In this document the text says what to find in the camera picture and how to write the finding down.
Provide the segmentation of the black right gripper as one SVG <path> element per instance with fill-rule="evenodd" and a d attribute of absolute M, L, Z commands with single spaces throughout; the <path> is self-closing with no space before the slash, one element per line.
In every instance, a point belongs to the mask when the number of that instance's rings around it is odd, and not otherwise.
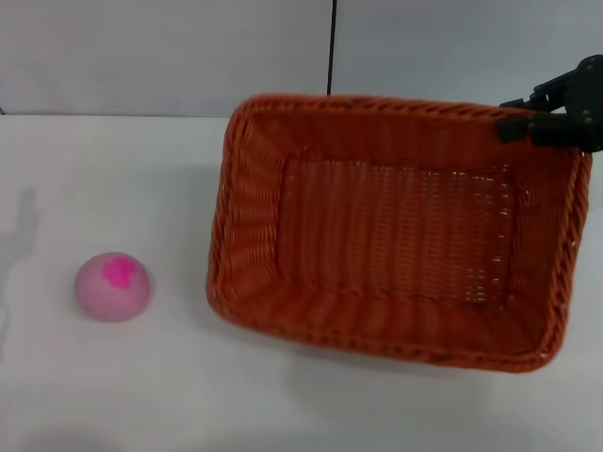
<path fill-rule="evenodd" d="M 576 69 L 533 89 L 528 100 L 500 107 L 537 111 L 533 117 L 496 121 L 501 143 L 532 140 L 538 146 L 578 147 L 585 153 L 602 150 L 602 56 L 584 58 Z"/>

